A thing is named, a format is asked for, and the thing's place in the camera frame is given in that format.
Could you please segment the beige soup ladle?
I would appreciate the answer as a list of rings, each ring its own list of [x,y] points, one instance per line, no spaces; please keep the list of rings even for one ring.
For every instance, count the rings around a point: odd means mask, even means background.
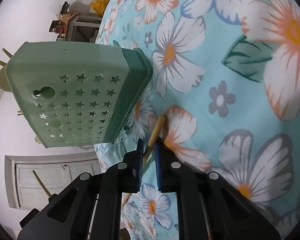
[[[35,137],[35,142],[38,144],[42,144],[41,140],[37,136]]]

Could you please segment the white rice paddle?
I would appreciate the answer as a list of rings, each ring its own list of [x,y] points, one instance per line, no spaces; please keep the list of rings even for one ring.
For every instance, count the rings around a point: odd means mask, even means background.
[[[5,92],[11,92],[11,88],[6,77],[6,67],[2,67],[0,70],[0,89]]]

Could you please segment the white panel door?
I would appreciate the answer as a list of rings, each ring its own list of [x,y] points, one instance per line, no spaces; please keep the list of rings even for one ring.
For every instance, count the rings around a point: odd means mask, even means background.
[[[84,172],[101,173],[96,153],[5,157],[5,186],[8,205],[19,210],[41,210],[48,197],[32,171],[35,170],[51,194],[59,194]]]

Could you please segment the floral blue tablecloth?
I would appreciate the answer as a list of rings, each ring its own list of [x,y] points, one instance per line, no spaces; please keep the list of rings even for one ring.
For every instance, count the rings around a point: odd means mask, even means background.
[[[153,76],[101,170],[147,141],[217,172],[287,239],[300,221],[300,0],[110,0],[98,44],[139,48]]]

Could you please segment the green plastic utensil holder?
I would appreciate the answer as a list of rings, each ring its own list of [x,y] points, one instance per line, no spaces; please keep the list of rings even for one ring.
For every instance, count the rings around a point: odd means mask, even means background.
[[[26,42],[5,73],[46,148],[113,142],[153,74],[139,48],[81,42]]]

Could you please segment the white work table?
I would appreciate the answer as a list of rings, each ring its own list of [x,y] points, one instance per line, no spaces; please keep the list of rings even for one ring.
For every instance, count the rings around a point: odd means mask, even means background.
[[[68,20],[65,41],[95,43],[102,18],[96,16],[74,15]]]

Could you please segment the orange plastic bag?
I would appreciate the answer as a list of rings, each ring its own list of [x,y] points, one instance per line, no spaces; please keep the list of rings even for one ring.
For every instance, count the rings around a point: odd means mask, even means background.
[[[106,7],[110,0],[93,0],[90,2],[90,7],[97,15],[97,17],[103,17]]]

